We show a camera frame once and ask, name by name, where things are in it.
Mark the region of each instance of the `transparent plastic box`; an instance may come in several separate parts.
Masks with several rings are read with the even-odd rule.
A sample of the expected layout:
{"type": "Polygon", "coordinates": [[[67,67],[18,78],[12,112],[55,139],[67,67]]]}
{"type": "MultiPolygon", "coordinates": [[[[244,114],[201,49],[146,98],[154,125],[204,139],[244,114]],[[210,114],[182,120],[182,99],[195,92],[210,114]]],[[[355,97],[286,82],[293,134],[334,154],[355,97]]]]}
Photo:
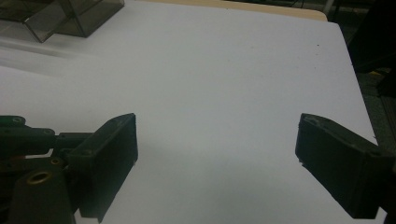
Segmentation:
{"type": "Polygon", "coordinates": [[[0,0],[0,35],[44,42],[70,18],[56,0],[0,0]]]}
{"type": "Polygon", "coordinates": [[[0,35],[44,42],[55,33],[88,37],[123,0],[0,0],[0,35]]]}

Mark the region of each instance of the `clear container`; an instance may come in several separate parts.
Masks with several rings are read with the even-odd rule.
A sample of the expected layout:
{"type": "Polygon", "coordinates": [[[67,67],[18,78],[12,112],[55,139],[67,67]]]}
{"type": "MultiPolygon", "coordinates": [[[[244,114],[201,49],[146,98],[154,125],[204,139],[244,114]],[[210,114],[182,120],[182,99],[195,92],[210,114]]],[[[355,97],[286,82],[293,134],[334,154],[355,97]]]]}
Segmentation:
{"type": "Polygon", "coordinates": [[[0,0],[0,35],[44,42],[54,33],[88,37],[123,0],[0,0]]]}

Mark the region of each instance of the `black machinery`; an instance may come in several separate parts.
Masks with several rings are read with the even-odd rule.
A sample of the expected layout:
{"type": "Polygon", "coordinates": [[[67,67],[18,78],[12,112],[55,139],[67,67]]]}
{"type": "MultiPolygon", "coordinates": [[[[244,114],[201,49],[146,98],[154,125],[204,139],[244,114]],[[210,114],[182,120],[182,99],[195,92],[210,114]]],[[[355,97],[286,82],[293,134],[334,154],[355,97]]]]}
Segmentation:
{"type": "Polygon", "coordinates": [[[59,135],[0,116],[0,223],[74,224],[78,209],[101,222],[136,160],[134,114],[59,135]]]}
{"type": "Polygon", "coordinates": [[[396,223],[395,156],[336,122],[302,114],[296,144],[300,162],[353,218],[396,223]]]}

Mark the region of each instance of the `white table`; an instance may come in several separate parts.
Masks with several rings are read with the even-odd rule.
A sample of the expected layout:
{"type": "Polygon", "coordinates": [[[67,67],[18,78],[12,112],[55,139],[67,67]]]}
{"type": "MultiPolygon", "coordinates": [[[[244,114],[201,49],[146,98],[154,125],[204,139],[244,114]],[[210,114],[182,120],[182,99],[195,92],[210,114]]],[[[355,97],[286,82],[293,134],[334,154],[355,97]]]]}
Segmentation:
{"type": "Polygon", "coordinates": [[[104,224],[382,222],[351,219],[294,155],[304,112],[375,141],[336,24],[127,1],[88,39],[0,39],[0,66],[0,114],[30,126],[136,113],[140,157],[104,224]]]}

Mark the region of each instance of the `white surface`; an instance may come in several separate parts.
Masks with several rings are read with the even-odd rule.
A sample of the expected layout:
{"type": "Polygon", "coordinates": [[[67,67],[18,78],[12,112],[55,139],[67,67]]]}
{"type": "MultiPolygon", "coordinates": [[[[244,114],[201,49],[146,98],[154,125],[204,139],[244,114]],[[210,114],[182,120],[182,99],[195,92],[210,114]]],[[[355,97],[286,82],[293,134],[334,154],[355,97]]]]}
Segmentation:
{"type": "Polygon", "coordinates": [[[127,2],[88,39],[1,39],[0,65],[0,114],[31,126],[136,113],[139,160],[104,224],[382,222],[351,219],[294,155],[304,112],[375,141],[336,24],[127,2]]]}

